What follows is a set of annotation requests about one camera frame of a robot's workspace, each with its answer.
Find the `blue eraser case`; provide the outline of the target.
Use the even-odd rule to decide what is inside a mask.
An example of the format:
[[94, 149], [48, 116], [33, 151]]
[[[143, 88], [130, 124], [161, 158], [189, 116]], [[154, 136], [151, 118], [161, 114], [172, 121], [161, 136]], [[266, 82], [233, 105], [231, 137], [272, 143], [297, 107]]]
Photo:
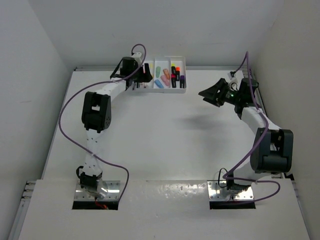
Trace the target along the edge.
[[162, 85], [162, 83], [161, 83], [158, 79], [156, 79], [156, 80], [154, 81], [154, 84], [155, 84], [159, 89], [164, 89], [164, 86]]

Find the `green eraser case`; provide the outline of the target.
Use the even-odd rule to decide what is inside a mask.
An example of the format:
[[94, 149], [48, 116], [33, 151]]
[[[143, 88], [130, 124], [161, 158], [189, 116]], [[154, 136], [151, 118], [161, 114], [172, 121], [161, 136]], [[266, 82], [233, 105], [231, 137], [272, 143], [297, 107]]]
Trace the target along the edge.
[[161, 74], [161, 67], [160, 67], [160, 66], [157, 66], [156, 69], [155, 69], [155, 76], [156, 76], [156, 78], [159, 78], [159, 77], [160, 77], [160, 74]]

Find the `orange eraser case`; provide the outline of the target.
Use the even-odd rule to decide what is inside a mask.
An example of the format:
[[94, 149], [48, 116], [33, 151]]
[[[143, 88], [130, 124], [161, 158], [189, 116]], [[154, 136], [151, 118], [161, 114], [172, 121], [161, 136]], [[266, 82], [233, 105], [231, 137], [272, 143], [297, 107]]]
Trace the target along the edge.
[[168, 70], [167, 68], [164, 68], [164, 69], [163, 69], [163, 73], [164, 73], [165, 77], [166, 77], [168, 80], [171, 79], [171, 75], [170, 75], [169, 70]]

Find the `pink cap black highlighter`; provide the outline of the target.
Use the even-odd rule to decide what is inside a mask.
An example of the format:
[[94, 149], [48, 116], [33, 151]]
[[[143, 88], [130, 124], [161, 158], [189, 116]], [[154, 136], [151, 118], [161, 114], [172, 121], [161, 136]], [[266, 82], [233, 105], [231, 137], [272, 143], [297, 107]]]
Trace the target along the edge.
[[175, 74], [172, 73], [171, 74], [171, 87], [174, 89], [177, 87], [176, 81], [177, 81], [177, 77]]

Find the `yellow cap black highlighter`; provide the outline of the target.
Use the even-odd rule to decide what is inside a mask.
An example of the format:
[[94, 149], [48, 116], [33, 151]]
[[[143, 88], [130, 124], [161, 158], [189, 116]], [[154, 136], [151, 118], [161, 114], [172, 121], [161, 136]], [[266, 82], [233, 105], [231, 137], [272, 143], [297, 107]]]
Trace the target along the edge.
[[173, 75], [176, 75], [176, 67], [175, 67], [174, 64], [171, 65], [171, 73], [172, 73]]

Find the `orange cap highlighter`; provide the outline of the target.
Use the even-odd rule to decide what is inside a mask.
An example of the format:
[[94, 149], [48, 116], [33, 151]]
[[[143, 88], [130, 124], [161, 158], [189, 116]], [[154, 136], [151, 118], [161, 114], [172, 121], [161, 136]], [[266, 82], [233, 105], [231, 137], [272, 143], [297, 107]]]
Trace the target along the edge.
[[175, 75], [176, 75], [176, 79], [179, 80], [179, 78], [180, 78], [180, 67], [178, 67], [178, 66], [175, 68]]

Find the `purple cap black highlighter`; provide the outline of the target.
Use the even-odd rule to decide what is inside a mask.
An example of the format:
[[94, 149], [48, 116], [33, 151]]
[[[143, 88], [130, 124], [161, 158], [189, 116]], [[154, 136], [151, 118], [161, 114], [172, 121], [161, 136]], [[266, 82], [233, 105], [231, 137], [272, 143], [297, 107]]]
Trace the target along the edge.
[[179, 85], [181, 89], [186, 88], [186, 77], [184, 75], [181, 75], [179, 78]]

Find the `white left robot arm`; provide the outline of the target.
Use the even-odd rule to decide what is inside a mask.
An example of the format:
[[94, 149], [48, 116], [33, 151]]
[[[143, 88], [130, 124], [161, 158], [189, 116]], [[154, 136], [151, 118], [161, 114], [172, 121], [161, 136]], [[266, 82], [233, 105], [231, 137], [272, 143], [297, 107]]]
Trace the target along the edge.
[[152, 80], [149, 65], [143, 64], [144, 59], [142, 52], [123, 57], [112, 72], [110, 82], [97, 91], [88, 91], [84, 96], [81, 121], [86, 130], [89, 156], [85, 158], [84, 165], [77, 169], [77, 176], [80, 186], [90, 192], [97, 192], [102, 185], [103, 170], [95, 155], [98, 154], [99, 138], [111, 124], [112, 101], [135, 83], [149, 83]]

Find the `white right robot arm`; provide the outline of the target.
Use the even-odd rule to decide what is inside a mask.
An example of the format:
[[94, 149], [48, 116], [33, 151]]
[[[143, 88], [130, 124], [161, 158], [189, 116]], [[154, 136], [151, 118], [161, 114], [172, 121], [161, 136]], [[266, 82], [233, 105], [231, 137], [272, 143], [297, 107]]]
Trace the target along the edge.
[[233, 105], [238, 118], [255, 134], [251, 150], [223, 176], [229, 191], [246, 190], [259, 179], [287, 173], [292, 167], [294, 134], [279, 127], [264, 114], [255, 99], [258, 87], [256, 80], [243, 78], [239, 89], [233, 90], [221, 78], [215, 85], [199, 92], [205, 102], [216, 107], [225, 103]]

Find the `white divided organizer tray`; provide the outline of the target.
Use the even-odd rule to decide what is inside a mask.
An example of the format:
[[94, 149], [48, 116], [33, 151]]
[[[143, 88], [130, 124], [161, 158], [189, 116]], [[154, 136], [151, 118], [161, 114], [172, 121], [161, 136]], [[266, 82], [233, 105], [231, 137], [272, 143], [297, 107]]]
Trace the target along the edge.
[[[153, 64], [153, 69], [150, 69], [152, 75], [152, 80], [147, 83], [137, 83], [131, 89], [134, 92], [141, 93], [164, 93], [164, 94], [184, 94], [187, 90], [187, 77], [186, 77], [186, 59], [183, 56], [148, 56], [145, 60], [145, 63]], [[180, 76], [185, 76], [185, 88], [180, 88], [180, 79], [176, 79], [176, 88], [172, 88], [171, 83], [171, 66], [180, 67]], [[156, 67], [160, 66], [160, 76], [156, 78]], [[161, 76], [164, 75], [163, 69], [168, 69], [170, 74], [170, 87], [166, 87]], [[158, 88], [154, 81], [159, 80], [164, 88]]]

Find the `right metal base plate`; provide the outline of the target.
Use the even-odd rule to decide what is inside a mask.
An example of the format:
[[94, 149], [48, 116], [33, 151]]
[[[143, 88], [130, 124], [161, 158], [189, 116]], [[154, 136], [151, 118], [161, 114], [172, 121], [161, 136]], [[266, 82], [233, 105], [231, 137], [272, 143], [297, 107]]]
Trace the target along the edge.
[[230, 187], [226, 180], [208, 180], [208, 197], [211, 202], [254, 200], [251, 186]]

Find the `metal base plate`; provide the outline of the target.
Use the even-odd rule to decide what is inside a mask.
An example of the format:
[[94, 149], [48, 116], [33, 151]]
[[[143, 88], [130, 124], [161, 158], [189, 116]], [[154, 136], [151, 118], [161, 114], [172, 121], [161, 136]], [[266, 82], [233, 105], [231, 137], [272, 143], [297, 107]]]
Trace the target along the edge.
[[97, 188], [81, 185], [77, 183], [74, 193], [74, 200], [78, 202], [94, 201], [118, 201], [120, 197], [121, 182], [116, 180], [102, 180], [97, 184]]
[[208, 180], [208, 197], [211, 202], [254, 200], [251, 186], [230, 187], [226, 180]]

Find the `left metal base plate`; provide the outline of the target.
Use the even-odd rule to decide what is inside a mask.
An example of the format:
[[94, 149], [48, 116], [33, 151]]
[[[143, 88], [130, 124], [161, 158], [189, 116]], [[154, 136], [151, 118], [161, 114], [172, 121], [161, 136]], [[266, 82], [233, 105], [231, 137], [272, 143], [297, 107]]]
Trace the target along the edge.
[[81, 185], [77, 183], [74, 193], [74, 200], [78, 202], [94, 201], [118, 201], [120, 197], [121, 182], [116, 180], [102, 180], [97, 184], [97, 188]]

